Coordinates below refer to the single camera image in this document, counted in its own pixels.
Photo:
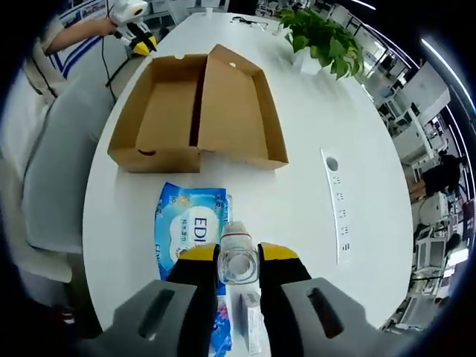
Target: small box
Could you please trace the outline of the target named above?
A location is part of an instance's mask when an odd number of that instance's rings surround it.
[[[257,292],[241,294],[242,302],[242,334],[250,355],[261,353],[261,333],[263,322],[261,317],[260,296]]]
[[[197,173],[202,151],[271,170],[288,164],[263,70],[221,45],[209,54],[152,59],[108,148],[131,173]]]

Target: chair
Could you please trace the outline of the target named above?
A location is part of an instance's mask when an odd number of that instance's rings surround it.
[[[25,226],[14,238],[14,263],[59,281],[71,279],[65,253],[82,253],[89,170],[112,107],[104,86],[91,88],[90,83],[79,79],[56,99],[46,115],[23,182]]]
[[[178,26],[182,21],[190,16],[190,11],[187,8],[187,2],[184,0],[169,1],[167,6],[176,26]]]

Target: hand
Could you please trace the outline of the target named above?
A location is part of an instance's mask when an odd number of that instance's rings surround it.
[[[110,18],[96,20],[96,31],[98,36],[108,36],[116,31],[117,25]]]

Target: white table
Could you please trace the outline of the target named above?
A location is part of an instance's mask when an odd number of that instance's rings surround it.
[[[220,43],[260,66],[268,78],[290,164],[258,170],[204,154],[200,174],[129,174],[107,155],[112,131],[139,74],[118,98],[89,174],[83,216],[83,252],[91,299],[102,328],[114,310],[158,278],[154,212],[166,181],[184,187],[225,187],[234,219],[256,242],[286,245],[313,277],[325,277],[365,309],[379,327],[405,297],[412,260],[411,206],[395,147],[379,114],[352,78],[297,74],[292,49],[266,31],[231,23],[230,13],[195,13],[160,44],[154,56],[208,53]],[[339,158],[350,202],[352,256],[336,262],[336,224],[321,149]],[[229,289],[233,308],[237,289]],[[231,355],[244,348],[234,333]]]

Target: power outlet strip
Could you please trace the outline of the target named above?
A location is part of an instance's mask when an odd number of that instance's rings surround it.
[[[329,193],[332,201],[332,209],[335,223],[336,260],[337,264],[350,263],[352,258],[350,224],[351,204],[350,194],[346,189],[346,182],[350,178],[345,177],[341,169],[341,161],[335,155],[330,155],[321,149],[321,155],[329,182]]]

